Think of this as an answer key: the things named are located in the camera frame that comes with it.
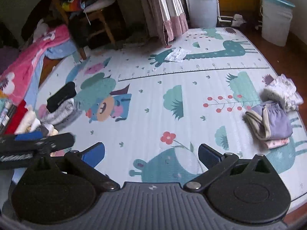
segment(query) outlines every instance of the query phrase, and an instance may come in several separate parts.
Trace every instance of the white bucket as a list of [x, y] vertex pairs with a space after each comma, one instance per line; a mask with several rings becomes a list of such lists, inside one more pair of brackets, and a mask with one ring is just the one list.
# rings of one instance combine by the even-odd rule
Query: white bucket
[[262, 0], [262, 37], [277, 46], [285, 46], [294, 7], [287, 0]]
[[192, 28], [216, 27], [217, 0], [186, 0]]

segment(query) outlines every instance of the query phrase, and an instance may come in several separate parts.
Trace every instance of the pink blanket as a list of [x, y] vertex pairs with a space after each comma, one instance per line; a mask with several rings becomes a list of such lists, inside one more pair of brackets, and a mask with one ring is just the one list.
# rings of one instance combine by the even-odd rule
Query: pink blanket
[[46, 36], [39, 38], [21, 52], [13, 64], [0, 76], [0, 90], [13, 104], [18, 106], [23, 100], [36, 65], [42, 54], [49, 47], [60, 45], [70, 38], [66, 25], [48, 31]]

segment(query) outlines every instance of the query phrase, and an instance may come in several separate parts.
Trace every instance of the metal screw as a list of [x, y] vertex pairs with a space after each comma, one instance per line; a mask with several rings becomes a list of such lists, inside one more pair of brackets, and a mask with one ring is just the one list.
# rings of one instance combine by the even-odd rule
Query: metal screw
[[102, 186], [107, 190], [113, 190], [116, 188], [116, 183], [115, 182], [104, 182]]
[[185, 184], [189, 189], [199, 189], [201, 184], [199, 182], [188, 182]]

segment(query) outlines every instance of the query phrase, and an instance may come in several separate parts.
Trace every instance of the white logo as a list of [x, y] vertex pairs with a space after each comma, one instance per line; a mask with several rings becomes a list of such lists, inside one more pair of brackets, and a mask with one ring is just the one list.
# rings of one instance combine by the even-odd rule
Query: white logo
[[8, 162], [8, 161], [17, 161], [17, 160], [24, 160], [32, 158], [32, 154], [23, 154], [23, 155], [11, 155], [11, 156], [2, 156], [0, 157], [1, 162]]
[[155, 185], [151, 185], [150, 187], [148, 187], [150, 190], [155, 190], [155, 189], [157, 189], [157, 186], [155, 186]]

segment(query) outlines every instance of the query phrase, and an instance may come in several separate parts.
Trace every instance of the black sock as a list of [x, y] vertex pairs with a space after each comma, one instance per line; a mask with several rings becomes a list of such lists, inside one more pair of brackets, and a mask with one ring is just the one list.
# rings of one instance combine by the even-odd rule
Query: black sock
[[65, 100], [73, 98], [76, 94], [75, 83], [72, 81], [68, 82], [54, 95], [47, 99], [47, 110], [50, 113], [55, 112]]

